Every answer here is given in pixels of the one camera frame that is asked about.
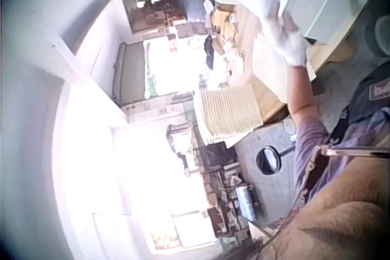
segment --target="white wall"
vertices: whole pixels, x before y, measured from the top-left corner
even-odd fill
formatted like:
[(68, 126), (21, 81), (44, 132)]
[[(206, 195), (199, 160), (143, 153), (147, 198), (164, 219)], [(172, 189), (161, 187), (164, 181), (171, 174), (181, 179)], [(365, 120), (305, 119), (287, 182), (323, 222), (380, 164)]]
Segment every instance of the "white wall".
[[(156, 200), (155, 196), (151, 195), (154, 198), (151, 200), (151, 197), (146, 196), (146, 194), (155, 194), (156, 191), (151, 190), (151, 188), (155, 188), (154, 178), (161, 174), (157, 167), (151, 168), (148, 162), (159, 162), (162, 158), (165, 159), (171, 155), (172, 160), (169, 162), (180, 165), (179, 159), (171, 153), (165, 132), (168, 124), (184, 122), (186, 122), (185, 115), (181, 114), (145, 124), (125, 127), (113, 132), (115, 158), (120, 174), (122, 197), (124, 201), (127, 201), (125, 205), (131, 206), (129, 209), (132, 215), (126, 219), (105, 219), (105, 222), (101, 222), (101, 224), (109, 226), (107, 221), (110, 221), (112, 225), (116, 225), (119, 220), (122, 220), (122, 222), (127, 221), (131, 239), (128, 242), (136, 246), (142, 260), (209, 260), (222, 251), (219, 242), (216, 241), (214, 245), (185, 250), (175, 254), (152, 254), (141, 226), (142, 218), (140, 214), (148, 214), (151, 210), (150, 206), (159, 209), (161, 202), (164, 202), (164, 198)], [(166, 163), (166, 161), (161, 161), (160, 168), (165, 168), (166, 165), (164, 164)], [(111, 254), (114, 254), (114, 247), (112, 247), (111, 251)]]
[[(92, 203), (85, 200), (90, 184), (68, 189), (71, 179), (80, 185), (88, 177), (86, 166), (109, 161), (110, 127), (126, 124), (125, 114), (104, 93), (111, 77), (96, 78), (105, 76), (112, 61), (101, 61), (100, 73), (91, 77), (61, 38), (92, 1), (2, 0), (2, 241), (17, 259), (104, 259), (92, 217), (86, 216), (87, 207), (102, 211), (102, 201), (96, 196)], [(102, 56), (111, 58), (131, 31), (121, 0), (112, 0), (107, 8), (104, 32), (109, 33), (103, 39), (112, 46)], [(68, 101), (62, 98), (72, 86), (81, 91), (74, 122), (67, 127), (71, 142), (61, 149), (61, 131), (55, 129), (61, 128), (60, 116), (66, 121)], [(83, 158), (85, 165), (78, 165), (78, 172), (68, 164), (68, 177), (56, 181), (60, 158)], [(94, 186), (105, 172), (104, 164), (97, 165), (90, 178)], [(113, 188), (112, 180), (104, 186)]]
[[(10, 12), (2, 19), (3, 30), (9, 31), (10, 38), (13, 38), (23, 54), (26, 54), (30, 62), (38, 63), (45, 69), (54, 70), (52, 60), (41, 59), (42, 55), (60, 54), (65, 58), (72, 59), (72, 53), (68, 50), (61, 36), (83, 16), (86, 9), (95, 0), (3, 0), (6, 10)], [(112, 0), (107, 7), (109, 18), (100, 23), (96, 30), (103, 30), (105, 38), (97, 46), (102, 47), (101, 55), (95, 56), (99, 66), (94, 67), (94, 72), (88, 72), (99, 86), (107, 93), (111, 94), (110, 85), (113, 78), (113, 65), (119, 44), (126, 41), (131, 36), (129, 20), (126, 16), (122, 0)], [(30, 50), (34, 48), (34, 60), (30, 55)], [(74, 58), (71, 60), (74, 66), (83, 68)]]
[(76, 259), (107, 259), (102, 240), (111, 238), (116, 249), (127, 243), (128, 259), (139, 259), (132, 251), (132, 240), (126, 234), (114, 235), (112, 228), (97, 226), (94, 214), (110, 215), (130, 212), (122, 204), (118, 176), (114, 164), (110, 121), (96, 112), (94, 101), (80, 86), (68, 86), (62, 118), (56, 120), (53, 158), (54, 190), (58, 211), (69, 246)]
[(5, 46), (1, 59), (2, 242), (15, 259), (72, 259), (51, 177), (52, 132), (64, 81), (10, 64)]

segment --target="concrete floor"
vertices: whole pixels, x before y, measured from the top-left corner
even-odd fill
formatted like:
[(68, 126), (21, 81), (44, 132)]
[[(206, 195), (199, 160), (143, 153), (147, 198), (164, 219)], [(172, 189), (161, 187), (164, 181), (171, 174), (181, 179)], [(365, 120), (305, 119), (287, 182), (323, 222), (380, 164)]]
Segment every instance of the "concrete floor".
[[(335, 127), (341, 110), (348, 104), (360, 80), (389, 60), (375, 56), (368, 48), (364, 36), (367, 25), (387, 13), (389, 10), (386, 0), (370, 0), (347, 37), (353, 47), (351, 58), (345, 62), (328, 63), (319, 71), (316, 82), (320, 82), (325, 91), (316, 97), (316, 102), (328, 131)], [(257, 169), (256, 155), (268, 144), (279, 152), (291, 147), (289, 135), (284, 131), (282, 123), (258, 129), (235, 146), (244, 178), (256, 186), (261, 205), (258, 210), (258, 225), (261, 227), (286, 216), (295, 197), (294, 152), (282, 158), (282, 168), (275, 175), (265, 176)]]

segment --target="metal rod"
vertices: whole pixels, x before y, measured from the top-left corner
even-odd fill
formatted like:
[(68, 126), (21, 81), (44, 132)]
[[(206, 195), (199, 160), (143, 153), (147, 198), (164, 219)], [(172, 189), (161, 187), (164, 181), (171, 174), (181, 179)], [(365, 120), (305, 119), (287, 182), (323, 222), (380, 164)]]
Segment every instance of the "metal rod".
[(389, 158), (389, 149), (386, 147), (343, 147), (339, 149), (322, 149), (326, 156), (361, 156), (373, 158)]

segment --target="wooden table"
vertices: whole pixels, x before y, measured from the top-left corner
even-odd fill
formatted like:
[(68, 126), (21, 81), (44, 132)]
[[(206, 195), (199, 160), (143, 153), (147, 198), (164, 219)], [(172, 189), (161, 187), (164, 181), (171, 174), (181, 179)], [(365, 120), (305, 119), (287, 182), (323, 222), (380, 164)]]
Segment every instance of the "wooden table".
[[(327, 61), (342, 61), (349, 58), (351, 50), (344, 41), (361, 9), (347, 19), (343, 28), (333, 37), (329, 44), (320, 44), (308, 47), (308, 59), (313, 69), (317, 72)], [(255, 92), (258, 108), (266, 122), (275, 115), (284, 104), (278, 100), (277, 96), (265, 86), (253, 74), (253, 46), (258, 33), (261, 32), (260, 20), (243, 5), (237, 5), (235, 13), (238, 22), (238, 32), (235, 36), (236, 47), (244, 59), (244, 74), (232, 76), (229, 80), (230, 86), (250, 84)]]

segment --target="white glove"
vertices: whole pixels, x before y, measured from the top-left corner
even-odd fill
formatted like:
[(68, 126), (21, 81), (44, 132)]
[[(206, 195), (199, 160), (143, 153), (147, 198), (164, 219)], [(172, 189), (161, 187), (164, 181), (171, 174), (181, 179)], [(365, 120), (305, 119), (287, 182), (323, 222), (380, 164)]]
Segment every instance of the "white glove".
[(278, 16), (279, 0), (261, 0), (261, 25), (266, 41), (283, 55), (291, 66), (306, 66), (306, 46), (299, 28), (291, 15), (284, 11)]

